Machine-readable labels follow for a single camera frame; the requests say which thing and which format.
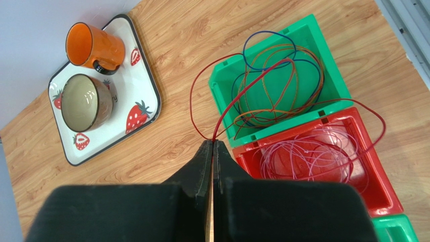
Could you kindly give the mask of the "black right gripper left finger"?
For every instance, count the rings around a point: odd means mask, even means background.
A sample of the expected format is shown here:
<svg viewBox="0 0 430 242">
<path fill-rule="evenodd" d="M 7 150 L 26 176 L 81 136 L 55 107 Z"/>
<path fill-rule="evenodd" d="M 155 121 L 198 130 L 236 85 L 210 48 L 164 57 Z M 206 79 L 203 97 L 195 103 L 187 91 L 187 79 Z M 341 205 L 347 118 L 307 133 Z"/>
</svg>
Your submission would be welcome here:
<svg viewBox="0 0 430 242">
<path fill-rule="evenodd" d="M 208 241 L 213 144 L 160 184 L 56 188 L 27 241 Z"/>
</svg>

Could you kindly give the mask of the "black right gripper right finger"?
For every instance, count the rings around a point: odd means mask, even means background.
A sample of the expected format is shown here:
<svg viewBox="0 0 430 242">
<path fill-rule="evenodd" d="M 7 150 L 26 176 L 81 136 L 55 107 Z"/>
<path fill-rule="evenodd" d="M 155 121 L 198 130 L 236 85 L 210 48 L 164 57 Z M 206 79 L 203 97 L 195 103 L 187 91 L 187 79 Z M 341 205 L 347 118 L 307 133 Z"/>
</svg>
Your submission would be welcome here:
<svg viewBox="0 0 430 242">
<path fill-rule="evenodd" d="M 347 184 L 252 178 L 222 141 L 214 141 L 212 161 L 215 241 L 378 240 Z"/>
</svg>

